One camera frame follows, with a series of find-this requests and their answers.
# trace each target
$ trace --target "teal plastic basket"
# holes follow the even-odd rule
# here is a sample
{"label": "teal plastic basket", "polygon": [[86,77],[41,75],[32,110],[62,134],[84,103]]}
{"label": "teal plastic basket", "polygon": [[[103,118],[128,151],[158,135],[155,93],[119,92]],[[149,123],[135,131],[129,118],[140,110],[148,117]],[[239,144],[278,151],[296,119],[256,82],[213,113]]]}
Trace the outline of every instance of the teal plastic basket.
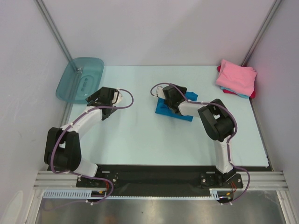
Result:
{"label": "teal plastic basket", "polygon": [[102,78],[104,62],[94,57],[78,57],[66,66],[56,89],[60,100],[86,104],[85,99],[96,92]]}

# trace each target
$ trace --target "reflective metal surface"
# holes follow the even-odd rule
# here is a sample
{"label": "reflective metal surface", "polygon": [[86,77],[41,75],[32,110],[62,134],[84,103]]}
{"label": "reflective metal surface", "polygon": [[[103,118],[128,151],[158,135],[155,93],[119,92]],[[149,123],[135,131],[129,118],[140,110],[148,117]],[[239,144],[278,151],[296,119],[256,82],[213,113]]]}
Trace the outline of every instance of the reflective metal surface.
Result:
{"label": "reflective metal surface", "polygon": [[[44,208],[67,199],[43,199]],[[233,206],[216,201],[116,200],[74,203],[50,212],[40,208],[36,224],[285,224],[275,191],[250,191]]]}

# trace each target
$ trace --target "pink cloth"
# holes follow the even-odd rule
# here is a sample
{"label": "pink cloth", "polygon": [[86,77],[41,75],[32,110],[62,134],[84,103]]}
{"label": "pink cloth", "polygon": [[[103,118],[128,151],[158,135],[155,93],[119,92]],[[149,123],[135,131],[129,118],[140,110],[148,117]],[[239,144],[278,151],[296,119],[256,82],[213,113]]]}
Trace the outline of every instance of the pink cloth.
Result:
{"label": "pink cloth", "polygon": [[223,59],[216,84],[250,96],[254,91],[256,75],[252,67],[241,67]]}

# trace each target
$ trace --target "folded blue towel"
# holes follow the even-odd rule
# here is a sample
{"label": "folded blue towel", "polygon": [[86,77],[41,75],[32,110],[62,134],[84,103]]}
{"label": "folded blue towel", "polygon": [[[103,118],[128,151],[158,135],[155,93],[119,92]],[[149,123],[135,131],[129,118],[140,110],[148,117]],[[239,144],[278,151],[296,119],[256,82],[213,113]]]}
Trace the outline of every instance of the folded blue towel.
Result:
{"label": "folded blue towel", "polygon": [[[194,92],[186,92],[185,94],[186,98],[192,101],[196,101],[198,95]],[[178,118],[178,119],[182,119],[182,120],[188,120],[188,121],[192,121],[193,120],[193,116],[182,116],[182,115],[178,115],[173,113],[167,105],[164,104],[164,99],[159,98],[158,99],[158,103],[157,103],[157,107],[156,107],[156,113],[158,114],[162,114],[162,115],[166,115],[166,116],[170,116],[173,118]]]}
{"label": "folded blue towel", "polygon": [[237,92],[231,90],[230,88],[226,88],[226,87],[220,86],[220,89],[222,89],[222,90],[228,90],[228,91],[234,92],[235,94],[237,94],[238,96],[240,96],[240,97],[242,97],[242,98],[249,99],[249,96],[246,96],[246,95],[237,93]]}

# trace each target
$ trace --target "white table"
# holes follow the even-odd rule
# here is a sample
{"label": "white table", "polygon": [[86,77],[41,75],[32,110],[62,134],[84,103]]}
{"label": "white table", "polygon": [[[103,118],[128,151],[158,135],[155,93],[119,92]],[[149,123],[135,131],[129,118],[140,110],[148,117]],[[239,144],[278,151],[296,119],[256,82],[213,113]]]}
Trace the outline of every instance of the white table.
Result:
{"label": "white table", "polygon": [[[232,139],[233,162],[240,166],[267,167],[249,100],[223,93],[214,84],[217,75],[216,66],[106,66],[100,87],[127,89],[135,102],[85,134],[81,139],[82,156],[97,164],[214,165],[214,143],[199,118],[189,122],[155,114],[157,98],[150,95],[150,89],[157,83],[169,82],[197,93],[198,101],[221,99],[239,127]],[[125,92],[123,96],[119,106],[131,101]],[[84,108],[85,105],[74,105],[70,121]]]}

